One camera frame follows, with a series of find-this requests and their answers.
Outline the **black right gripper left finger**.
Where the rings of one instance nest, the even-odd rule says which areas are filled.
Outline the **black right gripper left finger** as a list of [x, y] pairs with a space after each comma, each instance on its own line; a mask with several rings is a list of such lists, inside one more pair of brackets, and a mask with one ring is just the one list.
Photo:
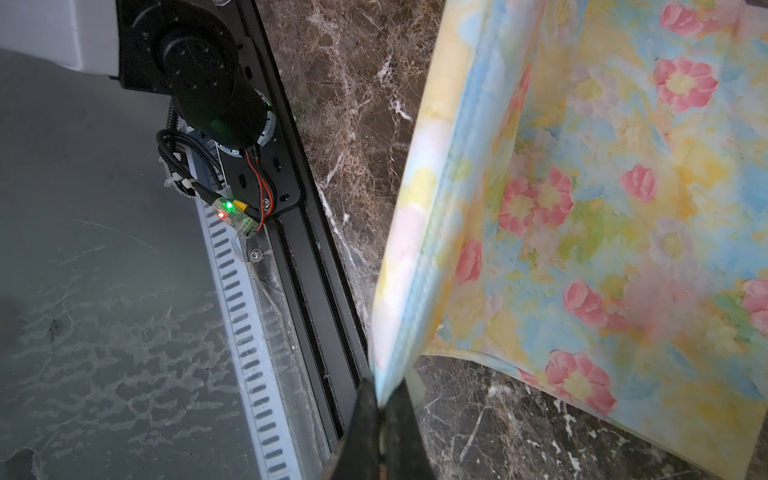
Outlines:
[[359, 385], [352, 418], [337, 451], [323, 469], [324, 479], [378, 479], [379, 409], [371, 380]]

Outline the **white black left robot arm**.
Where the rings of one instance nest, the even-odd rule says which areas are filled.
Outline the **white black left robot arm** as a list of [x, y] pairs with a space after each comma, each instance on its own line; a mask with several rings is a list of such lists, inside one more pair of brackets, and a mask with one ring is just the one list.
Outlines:
[[168, 95], [187, 124], [231, 150], [263, 146], [274, 132], [229, 27], [191, 1], [4, 1], [1, 46]]

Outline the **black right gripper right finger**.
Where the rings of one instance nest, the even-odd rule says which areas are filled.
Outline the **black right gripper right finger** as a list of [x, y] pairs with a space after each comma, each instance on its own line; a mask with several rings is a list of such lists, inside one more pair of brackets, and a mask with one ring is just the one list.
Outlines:
[[381, 413], [380, 478], [435, 479], [405, 380]]

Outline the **floral pastel skirt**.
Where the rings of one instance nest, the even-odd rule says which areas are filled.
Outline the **floral pastel skirt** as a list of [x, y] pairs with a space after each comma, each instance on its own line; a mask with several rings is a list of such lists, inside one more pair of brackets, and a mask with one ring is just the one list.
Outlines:
[[767, 11], [449, 1], [371, 309], [725, 479], [767, 412]]

